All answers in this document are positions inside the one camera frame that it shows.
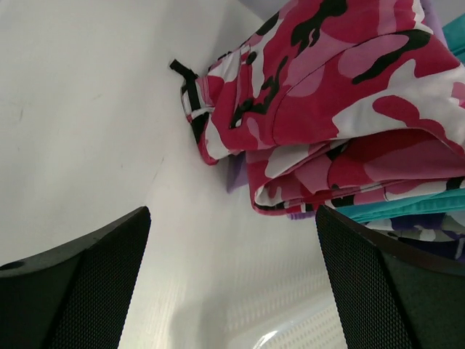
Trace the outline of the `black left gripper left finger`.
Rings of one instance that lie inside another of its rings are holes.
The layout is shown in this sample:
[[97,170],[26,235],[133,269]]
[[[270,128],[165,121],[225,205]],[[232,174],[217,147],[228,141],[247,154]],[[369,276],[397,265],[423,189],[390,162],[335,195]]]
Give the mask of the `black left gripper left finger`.
[[1,267],[2,348],[117,348],[150,231],[142,206]]

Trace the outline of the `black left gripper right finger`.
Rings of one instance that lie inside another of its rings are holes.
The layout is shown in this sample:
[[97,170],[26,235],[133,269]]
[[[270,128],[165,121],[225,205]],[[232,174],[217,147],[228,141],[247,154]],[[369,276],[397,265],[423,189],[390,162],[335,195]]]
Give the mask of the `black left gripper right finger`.
[[320,247],[348,348],[463,348],[464,263],[326,206]]

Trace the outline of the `lilac purple trousers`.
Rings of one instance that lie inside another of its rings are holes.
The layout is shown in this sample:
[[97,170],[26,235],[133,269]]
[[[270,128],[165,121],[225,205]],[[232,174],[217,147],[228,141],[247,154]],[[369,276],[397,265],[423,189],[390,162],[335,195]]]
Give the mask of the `lilac purple trousers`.
[[[447,25],[442,26],[440,16],[437,14],[433,1],[421,1],[421,6],[425,13],[426,25],[429,26],[435,35],[438,35],[440,40],[453,52],[458,55],[460,50],[458,47],[464,43],[464,14],[458,16]],[[248,185],[246,158],[244,154],[232,157],[229,162],[227,175],[227,192]],[[342,214],[347,214],[349,217],[358,215],[368,215],[368,221],[373,220],[371,216],[377,215],[379,211],[392,211],[403,209],[405,206],[409,208],[413,206],[413,212],[420,212],[416,208],[417,202],[422,202],[430,199],[445,198],[444,193],[428,194],[423,196],[412,196],[410,198],[401,198],[394,201],[380,201],[371,204],[343,206],[336,208]]]

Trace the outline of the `pink camouflage trousers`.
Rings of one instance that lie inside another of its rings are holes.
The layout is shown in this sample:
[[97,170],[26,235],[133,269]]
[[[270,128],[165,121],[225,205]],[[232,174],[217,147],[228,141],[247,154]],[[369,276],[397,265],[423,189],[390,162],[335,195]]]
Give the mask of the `pink camouflage trousers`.
[[464,66],[419,1],[290,1],[206,74],[170,67],[202,159],[244,154],[261,214],[464,189]]

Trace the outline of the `white plastic basket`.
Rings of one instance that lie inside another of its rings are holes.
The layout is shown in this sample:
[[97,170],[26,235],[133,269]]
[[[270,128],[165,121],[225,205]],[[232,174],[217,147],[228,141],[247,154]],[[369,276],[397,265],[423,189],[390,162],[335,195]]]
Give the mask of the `white plastic basket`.
[[326,289],[229,335],[222,347],[346,348],[347,344],[332,292]]

